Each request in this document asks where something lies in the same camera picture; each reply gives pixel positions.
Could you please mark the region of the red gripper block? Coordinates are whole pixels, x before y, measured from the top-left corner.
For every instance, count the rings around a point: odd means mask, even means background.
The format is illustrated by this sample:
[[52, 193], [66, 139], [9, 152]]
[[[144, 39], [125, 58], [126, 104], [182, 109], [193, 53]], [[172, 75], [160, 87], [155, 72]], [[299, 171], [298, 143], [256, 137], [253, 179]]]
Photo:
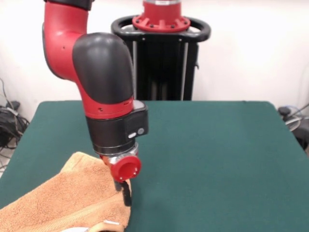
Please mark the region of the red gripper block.
[[125, 206], [132, 205], [131, 191], [126, 180], [135, 178], [141, 170], [141, 160], [134, 155], [107, 157], [100, 155], [110, 169], [116, 191], [122, 191]]

